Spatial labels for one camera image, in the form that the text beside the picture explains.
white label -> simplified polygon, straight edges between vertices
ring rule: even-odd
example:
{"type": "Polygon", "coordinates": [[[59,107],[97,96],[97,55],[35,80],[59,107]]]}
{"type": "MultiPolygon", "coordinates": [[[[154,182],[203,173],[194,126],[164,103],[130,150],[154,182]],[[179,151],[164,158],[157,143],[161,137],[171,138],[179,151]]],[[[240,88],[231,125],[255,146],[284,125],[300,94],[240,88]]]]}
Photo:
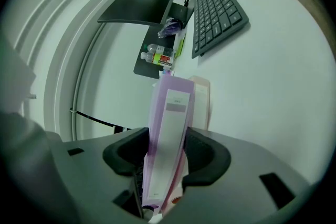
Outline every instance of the white label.
{"type": "Polygon", "coordinates": [[[205,129],[207,113],[208,87],[195,84],[195,106],[193,115],[193,127],[205,129]]]}
{"type": "Polygon", "coordinates": [[[174,164],[182,139],[189,98],[190,94],[186,92],[167,91],[148,199],[165,199],[165,191],[176,172],[174,164]]]}
{"type": "Polygon", "coordinates": [[[164,47],[158,45],[156,48],[156,54],[163,54],[163,51],[164,51],[164,47]]]}

monitor stand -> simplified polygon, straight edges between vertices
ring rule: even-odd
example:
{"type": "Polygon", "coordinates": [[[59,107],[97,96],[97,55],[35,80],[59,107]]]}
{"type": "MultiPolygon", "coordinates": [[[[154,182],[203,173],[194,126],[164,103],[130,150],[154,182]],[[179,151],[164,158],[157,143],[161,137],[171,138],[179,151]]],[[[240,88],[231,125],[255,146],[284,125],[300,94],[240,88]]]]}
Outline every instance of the monitor stand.
{"type": "Polygon", "coordinates": [[[136,59],[135,66],[133,72],[137,75],[150,77],[153,79],[159,79],[159,71],[163,70],[162,66],[154,65],[152,63],[146,62],[145,60],[140,58],[140,54],[145,51],[146,49],[143,48],[144,44],[157,44],[163,47],[167,48],[173,48],[174,47],[174,41],[175,41],[175,35],[165,37],[165,38],[159,38],[158,32],[162,29],[162,27],[155,27],[150,26],[145,39],[143,40],[141,44],[141,48],[138,54],[138,58],[136,59]]]}
{"type": "MultiPolygon", "coordinates": [[[[172,6],[170,8],[170,11],[168,13],[168,17],[174,18],[174,19],[179,19],[182,21],[183,26],[182,28],[185,28],[187,25],[192,13],[194,12],[194,6],[193,4],[189,4],[188,7],[179,5],[177,3],[172,3],[172,6]]],[[[138,54],[138,58],[136,59],[135,66],[133,69],[133,72],[135,74],[145,76],[145,77],[150,77],[153,79],[159,79],[159,71],[163,70],[162,66],[154,65],[152,63],[148,63],[145,60],[140,58],[141,53],[147,52],[143,48],[144,44],[157,44],[163,47],[167,48],[173,48],[174,47],[174,42],[175,42],[175,35],[173,36],[168,36],[165,38],[159,38],[158,37],[158,32],[162,29],[162,26],[150,26],[144,41],[141,44],[141,48],[138,54]]]]}

yellow-green object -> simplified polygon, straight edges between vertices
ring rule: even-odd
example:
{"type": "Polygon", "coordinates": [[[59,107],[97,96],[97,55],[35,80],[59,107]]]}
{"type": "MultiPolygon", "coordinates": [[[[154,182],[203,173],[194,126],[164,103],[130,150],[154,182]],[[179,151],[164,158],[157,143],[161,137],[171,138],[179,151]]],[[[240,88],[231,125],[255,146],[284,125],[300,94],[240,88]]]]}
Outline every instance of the yellow-green object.
{"type": "Polygon", "coordinates": [[[184,39],[185,39],[185,35],[184,35],[184,37],[180,41],[179,47],[177,48],[177,52],[176,52],[175,58],[177,58],[178,56],[181,55],[183,44],[184,44],[184,39]]]}

black rubber slot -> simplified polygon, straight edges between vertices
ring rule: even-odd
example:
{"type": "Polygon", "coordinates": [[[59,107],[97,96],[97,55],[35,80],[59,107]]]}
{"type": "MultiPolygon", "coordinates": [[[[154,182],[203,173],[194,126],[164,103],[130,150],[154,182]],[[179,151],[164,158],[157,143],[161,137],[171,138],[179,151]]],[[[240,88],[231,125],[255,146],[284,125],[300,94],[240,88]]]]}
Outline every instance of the black rubber slot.
{"type": "Polygon", "coordinates": [[[82,152],[84,152],[84,150],[82,150],[79,147],[76,147],[76,148],[73,148],[71,150],[68,150],[68,153],[69,153],[70,156],[74,156],[74,155],[82,153],[82,152]]]}
{"type": "Polygon", "coordinates": [[[229,150],[217,141],[188,128],[184,151],[188,159],[189,175],[183,177],[182,188],[208,186],[219,179],[229,168],[229,150]]]}
{"type": "Polygon", "coordinates": [[[259,178],[264,183],[278,209],[281,209],[295,198],[294,194],[275,173],[261,175],[259,178]]]}
{"type": "Polygon", "coordinates": [[[142,128],[103,151],[103,159],[118,175],[135,175],[148,151],[149,129],[142,128]]]}
{"type": "Polygon", "coordinates": [[[135,169],[135,182],[137,186],[138,196],[139,199],[142,200],[142,178],[143,178],[143,161],[144,158],[142,158],[142,162],[139,166],[135,169]]]}
{"type": "Polygon", "coordinates": [[[134,192],[124,190],[113,202],[132,215],[143,218],[142,209],[139,207],[137,197],[134,192]]]}

monitor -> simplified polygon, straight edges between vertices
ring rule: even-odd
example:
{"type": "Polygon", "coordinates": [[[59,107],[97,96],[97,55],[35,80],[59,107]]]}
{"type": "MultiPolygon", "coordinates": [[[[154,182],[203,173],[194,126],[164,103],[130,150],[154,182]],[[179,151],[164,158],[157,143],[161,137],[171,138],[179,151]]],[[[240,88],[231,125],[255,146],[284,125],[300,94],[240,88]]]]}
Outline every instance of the monitor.
{"type": "Polygon", "coordinates": [[[164,25],[172,3],[173,0],[115,0],[98,22],[164,25]]]}

